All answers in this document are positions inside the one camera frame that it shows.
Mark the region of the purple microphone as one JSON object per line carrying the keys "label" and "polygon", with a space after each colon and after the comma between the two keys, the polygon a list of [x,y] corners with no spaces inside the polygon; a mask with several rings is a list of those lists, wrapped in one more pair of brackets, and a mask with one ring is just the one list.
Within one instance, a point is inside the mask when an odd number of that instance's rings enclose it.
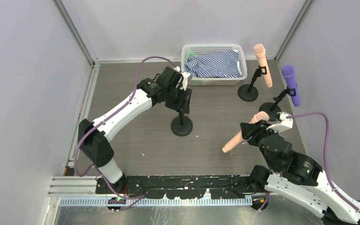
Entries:
{"label": "purple microphone", "polygon": [[295,107],[300,106],[300,95],[298,92],[298,86],[296,82],[296,71],[292,65],[285,65],[282,67],[282,77],[286,81],[287,89],[289,90],[289,96]]}

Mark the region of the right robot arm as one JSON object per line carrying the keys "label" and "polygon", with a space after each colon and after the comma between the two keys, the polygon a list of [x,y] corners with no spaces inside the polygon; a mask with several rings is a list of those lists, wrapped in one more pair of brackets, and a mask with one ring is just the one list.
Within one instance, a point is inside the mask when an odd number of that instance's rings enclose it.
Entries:
{"label": "right robot arm", "polygon": [[292,119],[240,124],[242,139],[258,147],[268,165],[253,168],[252,186],[303,206],[325,225],[360,225],[360,201],[336,186],[320,164],[294,151],[293,145],[280,135],[292,127]]}

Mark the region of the black stand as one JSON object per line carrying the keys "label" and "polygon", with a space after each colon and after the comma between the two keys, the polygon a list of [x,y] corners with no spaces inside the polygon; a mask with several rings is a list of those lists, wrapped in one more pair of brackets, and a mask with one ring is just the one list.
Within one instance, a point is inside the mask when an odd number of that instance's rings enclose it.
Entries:
{"label": "black stand", "polygon": [[252,77],[250,84],[244,84],[241,85],[238,88],[237,94],[240,99],[247,102],[255,101],[258,98],[259,92],[257,88],[254,86],[254,83],[256,82],[257,78],[267,74],[266,67],[259,66]]}
{"label": "black stand", "polygon": [[296,96],[296,89],[286,88],[286,89],[282,90],[281,93],[277,97],[273,98],[274,103],[272,103],[272,102],[263,103],[260,106],[259,111],[263,111],[263,112],[267,113],[269,116],[269,121],[275,121],[277,118],[277,113],[281,112],[281,108],[278,106],[278,104],[282,101],[282,99],[286,95],[289,95],[291,97]]}
{"label": "black stand", "polygon": [[183,113],[179,113],[179,115],[171,122],[171,131],[177,136],[187,136],[192,132],[192,130],[192,120]]}

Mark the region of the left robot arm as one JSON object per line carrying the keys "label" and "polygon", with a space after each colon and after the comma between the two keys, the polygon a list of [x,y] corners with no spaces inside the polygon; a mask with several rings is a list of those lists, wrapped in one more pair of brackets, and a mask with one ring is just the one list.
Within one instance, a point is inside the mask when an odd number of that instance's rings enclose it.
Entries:
{"label": "left robot arm", "polygon": [[156,104],[164,103],[179,114],[188,114],[191,79],[191,74],[181,72],[179,67],[166,67],[155,78],[141,80],[130,95],[109,112],[79,123],[77,150],[81,150],[111,184],[117,183],[124,173],[114,161],[110,141],[135,117]]}

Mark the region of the black stand front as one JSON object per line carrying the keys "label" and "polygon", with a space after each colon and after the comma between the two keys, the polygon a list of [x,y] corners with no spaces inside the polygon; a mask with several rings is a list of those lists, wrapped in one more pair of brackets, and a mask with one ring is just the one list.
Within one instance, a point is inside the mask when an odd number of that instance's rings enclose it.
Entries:
{"label": "black stand front", "polygon": [[266,67],[259,66],[252,77],[250,84],[244,84],[241,85],[238,88],[237,94],[240,99],[247,102],[255,101],[258,98],[259,92],[257,88],[254,86],[254,83],[256,82],[257,78],[267,74]]}

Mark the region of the peach microphone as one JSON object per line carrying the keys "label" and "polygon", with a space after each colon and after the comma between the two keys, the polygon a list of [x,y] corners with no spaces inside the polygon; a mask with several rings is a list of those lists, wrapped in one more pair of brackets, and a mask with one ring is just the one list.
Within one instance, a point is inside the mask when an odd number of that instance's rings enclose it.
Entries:
{"label": "peach microphone", "polygon": [[264,78],[264,81],[268,88],[271,88],[273,86],[269,66],[266,59],[266,49],[263,46],[263,44],[256,44],[254,46],[254,55],[258,60],[259,67],[262,71],[262,75]]}
{"label": "peach microphone", "polygon": [[[256,124],[257,122],[259,122],[261,120],[268,120],[268,119],[269,119],[269,115],[264,111],[260,111],[252,117],[252,119],[250,120],[250,122],[248,124]],[[244,140],[244,137],[246,136],[247,133],[248,133],[248,131],[247,131],[246,126],[242,125],[241,130],[224,145],[224,147],[222,148],[222,151],[224,153],[227,153],[227,152],[231,151],[232,149],[234,149],[237,145],[239,145]]]}

